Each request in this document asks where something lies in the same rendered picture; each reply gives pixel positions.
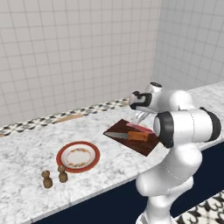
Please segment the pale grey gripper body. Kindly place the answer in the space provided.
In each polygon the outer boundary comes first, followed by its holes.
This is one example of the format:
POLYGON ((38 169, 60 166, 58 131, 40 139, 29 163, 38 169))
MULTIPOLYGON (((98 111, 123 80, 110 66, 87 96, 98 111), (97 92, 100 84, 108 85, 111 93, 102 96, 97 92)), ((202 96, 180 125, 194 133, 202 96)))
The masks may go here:
POLYGON ((157 114, 158 112, 148 107, 136 107, 138 114, 157 114))

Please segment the red raw meat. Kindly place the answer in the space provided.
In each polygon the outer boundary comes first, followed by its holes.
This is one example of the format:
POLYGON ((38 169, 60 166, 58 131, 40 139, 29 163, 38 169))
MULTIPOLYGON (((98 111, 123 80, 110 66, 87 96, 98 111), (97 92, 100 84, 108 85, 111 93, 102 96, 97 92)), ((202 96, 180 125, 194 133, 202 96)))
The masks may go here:
POLYGON ((130 128, 133 128, 133 129, 135 129, 135 130, 139 130, 139 131, 145 132, 145 133, 149 133, 149 134, 153 134, 153 133, 154 133, 153 130, 148 129, 148 128, 144 127, 144 126, 135 125, 135 124, 132 123, 132 122, 128 122, 128 123, 126 124, 126 126, 128 126, 128 127, 130 127, 130 128))

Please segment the dark brown cutting board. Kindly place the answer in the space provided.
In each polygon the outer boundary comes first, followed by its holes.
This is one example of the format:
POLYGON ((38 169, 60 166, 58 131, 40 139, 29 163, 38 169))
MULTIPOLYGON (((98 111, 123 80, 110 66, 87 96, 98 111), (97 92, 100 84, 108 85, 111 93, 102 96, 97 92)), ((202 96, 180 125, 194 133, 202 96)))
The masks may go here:
MULTIPOLYGON (((139 130, 136 130, 136 129, 126 126, 127 123, 128 123, 128 121, 121 119, 120 121, 115 123, 113 126, 111 126, 109 129, 104 131, 103 134, 105 135, 105 132, 118 132, 118 133, 127 133, 128 131, 142 132, 142 131, 139 131, 139 130)), ((134 150, 146 157, 153 151, 153 149, 159 143, 159 140, 156 137, 155 133, 149 134, 148 140, 146 142, 136 141, 136 140, 127 140, 127 139, 115 138, 115 137, 110 137, 110 138, 114 139, 118 143, 125 145, 128 148, 131 148, 132 150, 134 150)))

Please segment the white plate with red rim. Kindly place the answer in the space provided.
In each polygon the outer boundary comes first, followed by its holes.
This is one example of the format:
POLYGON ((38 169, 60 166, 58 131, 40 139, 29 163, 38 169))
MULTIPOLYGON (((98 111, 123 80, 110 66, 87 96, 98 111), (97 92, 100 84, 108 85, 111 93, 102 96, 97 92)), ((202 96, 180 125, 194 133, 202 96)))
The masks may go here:
POLYGON ((90 142, 71 142, 63 146, 56 157, 58 165, 64 165, 66 172, 86 172, 100 160, 99 149, 90 142))

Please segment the dark blue counter cabinet front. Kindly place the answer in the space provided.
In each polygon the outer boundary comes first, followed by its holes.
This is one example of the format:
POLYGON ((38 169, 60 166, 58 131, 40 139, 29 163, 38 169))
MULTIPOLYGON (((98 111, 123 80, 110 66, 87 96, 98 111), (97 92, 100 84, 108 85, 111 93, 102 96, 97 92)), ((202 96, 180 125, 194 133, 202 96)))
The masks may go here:
MULTIPOLYGON (((178 224, 224 224, 224 141, 202 155, 192 189, 171 207, 178 224)), ((131 181, 33 224, 135 224, 146 202, 131 181)))

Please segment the brown wooden shaker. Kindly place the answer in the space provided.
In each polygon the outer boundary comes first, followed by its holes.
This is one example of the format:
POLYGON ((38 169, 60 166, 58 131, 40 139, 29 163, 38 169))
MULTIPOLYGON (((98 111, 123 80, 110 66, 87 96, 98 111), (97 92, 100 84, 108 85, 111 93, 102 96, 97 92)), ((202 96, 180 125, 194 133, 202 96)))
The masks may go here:
POLYGON ((45 188, 51 188, 53 186, 53 181, 50 178, 50 172, 49 171, 43 171, 41 176, 43 177, 43 185, 45 188))
POLYGON ((61 183, 65 183, 68 181, 68 176, 67 176, 67 173, 66 173, 66 168, 64 165, 60 165, 58 167, 58 172, 59 172, 59 181, 61 183))

